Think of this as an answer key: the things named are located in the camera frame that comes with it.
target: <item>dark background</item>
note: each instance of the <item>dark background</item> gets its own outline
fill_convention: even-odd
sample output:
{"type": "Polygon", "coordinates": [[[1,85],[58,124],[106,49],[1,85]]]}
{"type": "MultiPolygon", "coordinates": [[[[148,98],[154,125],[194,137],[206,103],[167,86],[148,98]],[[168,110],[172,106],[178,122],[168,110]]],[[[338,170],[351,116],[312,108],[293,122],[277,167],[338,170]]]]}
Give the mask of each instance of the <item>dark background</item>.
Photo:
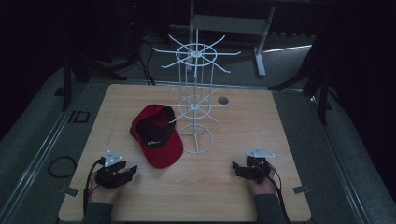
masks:
{"type": "MultiPolygon", "coordinates": [[[[339,7],[281,4],[271,33],[316,35],[308,67],[328,69],[340,104],[355,124],[393,199],[396,186],[394,64],[396,4],[338,1],[339,7]]],[[[230,13],[235,7],[206,2],[197,10],[230,13]]],[[[188,1],[2,1],[0,3],[0,105],[2,138],[72,47],[110,61],[136,51],[137,25],[160,33],[189,23],[188,1]]],[[[244,17],[255,12],[233,10],[244,17]]]]}

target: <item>person's left hand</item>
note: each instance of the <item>person's left hand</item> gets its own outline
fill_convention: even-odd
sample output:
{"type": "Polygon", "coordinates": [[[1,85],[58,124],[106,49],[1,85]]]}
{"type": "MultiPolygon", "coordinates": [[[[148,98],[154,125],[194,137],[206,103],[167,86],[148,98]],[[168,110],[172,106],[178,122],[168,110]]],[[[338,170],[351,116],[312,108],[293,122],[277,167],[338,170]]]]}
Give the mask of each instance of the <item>person's left hand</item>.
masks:
{"type": "Polygon", "coordinates": [[[122,191],[124,185],[119,186],[114,189],[106,189],[102,186],[98,186],[96,184],[95,178],[97,173],[94,172],[91,175],[90,180],[90,189],[89,192],[90,197],[88,198],[88,203],[108,203],[114,205],[114,202],[117,200],[120,192],[122,191]]]}

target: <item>hand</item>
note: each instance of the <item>hand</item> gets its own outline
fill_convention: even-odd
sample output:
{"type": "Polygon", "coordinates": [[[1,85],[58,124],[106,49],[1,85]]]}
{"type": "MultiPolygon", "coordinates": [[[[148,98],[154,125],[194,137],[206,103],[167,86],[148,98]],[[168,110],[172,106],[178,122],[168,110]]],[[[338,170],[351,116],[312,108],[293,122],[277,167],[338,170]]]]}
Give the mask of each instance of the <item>hand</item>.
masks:
{"type": "MultiPolygon", "coordinates": [[[[274,179],[275,167],[268,162],[270,167],[272,168],[270,174],[268,175],[271,179],[274,179]]],[[[256,183],[256,181],[252,179],[245,179],[247,181],[247,185],[249,186],[253,195],[258,194],[276,194],[276,187],[274,184],[268,179],[265,178],[260,184],[256,183]]]]}
{"type": "Polygon", "coordinates": [[[122,191],[124,185],[119,186],[115,189],[106,189],[102,186],[98,186],[95,182],[97,173],[94,172],[90,179],[90,197],[88,198],[88,203],[108,203],[114,205],[120,192],[122,191]]]}

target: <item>small round object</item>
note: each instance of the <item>small round object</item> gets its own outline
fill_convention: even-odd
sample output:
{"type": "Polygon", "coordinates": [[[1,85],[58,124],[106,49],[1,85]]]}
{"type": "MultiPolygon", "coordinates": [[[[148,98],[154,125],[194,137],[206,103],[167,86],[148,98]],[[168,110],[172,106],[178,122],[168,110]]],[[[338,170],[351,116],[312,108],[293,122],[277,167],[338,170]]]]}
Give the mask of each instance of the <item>small round object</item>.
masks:
{"type": "Polygon", "coordinates": [[[219,102],[221,105],[227,105],[229,101],[228,101],[227,97],[220,96],[219,99],[218,99],[218,102],[219,102]]]}

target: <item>black controller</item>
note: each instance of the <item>black controller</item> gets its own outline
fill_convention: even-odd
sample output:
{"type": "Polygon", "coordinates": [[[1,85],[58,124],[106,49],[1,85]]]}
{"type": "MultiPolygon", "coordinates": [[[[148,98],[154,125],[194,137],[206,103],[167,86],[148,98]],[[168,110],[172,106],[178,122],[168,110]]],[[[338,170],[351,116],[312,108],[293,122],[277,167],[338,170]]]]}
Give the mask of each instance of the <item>black controller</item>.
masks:
{"type": "Polygon", "coordinates": [[[119,170],[125,168],[125,165],[126,161],[120,161],[108,167],[103,166],[97,171],[96,183],[104,188],[114,189],[132,181],[137,166],[119,174],[119,170]]]}
{"type": "Polygon", "coordinates": [[[247,157],[247,167],[241,167],[233,161],[236,176],[252,179],[260,184],[270,174],[271,167],[265,158],[247,157]]]}

